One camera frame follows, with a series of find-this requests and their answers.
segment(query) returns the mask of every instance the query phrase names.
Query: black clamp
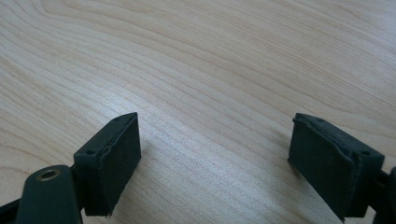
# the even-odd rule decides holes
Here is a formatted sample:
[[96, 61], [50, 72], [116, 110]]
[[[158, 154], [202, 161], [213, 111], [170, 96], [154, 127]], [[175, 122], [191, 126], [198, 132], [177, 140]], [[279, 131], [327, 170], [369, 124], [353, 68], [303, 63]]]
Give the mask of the black clamp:
[[82, 223], [109, 216], [141, 158], [137, 113], [111, 120], [74, 154], [74, 165], [30, 175], [22, 197], [0, 207], [0, 223]]
[[396, 167], [385, 156], [323, 119], [296, 114], [289, 162], [344, 221], [376, 211], [374, 223], [396, 223]]

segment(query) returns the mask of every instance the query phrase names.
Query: hole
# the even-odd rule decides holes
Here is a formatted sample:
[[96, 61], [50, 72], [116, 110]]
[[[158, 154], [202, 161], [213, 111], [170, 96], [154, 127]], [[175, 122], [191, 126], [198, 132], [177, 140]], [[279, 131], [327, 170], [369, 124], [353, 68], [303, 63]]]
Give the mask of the hole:
[[87, 155], [92, 155], [92, 154], [95, 154], [95, 150], [88, 150], [86, 153], [87, 153]]
[[368, 152], [368, 151], [361, 151], [361, 154], [363, 154], [364, 156], [369, 156], [369, 155], [370, 155], [370, 152]]
[[37, 176], [37, 180], [39, 181], [46, 181], [46, 180], [51, 180], [58, 176], [61, 173], [59, 170], [48, 170], [44, 171], [40, 175]]

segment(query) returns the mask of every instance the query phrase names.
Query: light wood surface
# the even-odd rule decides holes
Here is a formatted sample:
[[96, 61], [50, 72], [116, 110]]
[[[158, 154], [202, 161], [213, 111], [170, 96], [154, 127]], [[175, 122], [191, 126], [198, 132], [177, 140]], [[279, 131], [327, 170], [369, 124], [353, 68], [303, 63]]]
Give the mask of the light wood surface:
[[135, 111], [143, 158], [85, 223], [341, 223], [287, 162], [291, 118], [396, 164], [396, 2], [0, 1], [0, 204]]

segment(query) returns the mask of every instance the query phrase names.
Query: wooden table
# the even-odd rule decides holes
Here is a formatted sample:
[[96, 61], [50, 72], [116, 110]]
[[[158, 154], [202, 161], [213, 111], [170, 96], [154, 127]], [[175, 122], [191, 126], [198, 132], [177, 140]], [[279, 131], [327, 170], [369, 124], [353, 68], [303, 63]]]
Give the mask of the wooden table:
[[0, 204], [135, 111], [143, 158], [85, 223], [341, 223], [287, 162], [291, 119], [396, 164], [396, 2], [0, 2]]

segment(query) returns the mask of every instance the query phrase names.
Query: black plastic part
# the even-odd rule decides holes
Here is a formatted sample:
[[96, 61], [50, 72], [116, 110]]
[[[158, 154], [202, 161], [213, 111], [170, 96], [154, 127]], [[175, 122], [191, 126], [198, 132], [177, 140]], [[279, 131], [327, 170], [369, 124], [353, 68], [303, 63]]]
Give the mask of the black plastic part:
[[20, 200], [5, 204], [0, 207], [0, 223], [2, 224], [13, 224], [17, 218], [18, 208], [20, 206]]
[[50, 166], [26, 179], [17, 223], [82, 223], [68, 166]]
[[137, 113], [111, 120], [74, 154], [87, 216], [111, 215], [140, 158]]
[[371, 190], [370, 206], [376, 211], [374, 224], [396, 223], [396, 168], [382, 172]]
[[329, 122], [296, 114], [289, 161], [341, 219], [364, 217], [384, 155]]

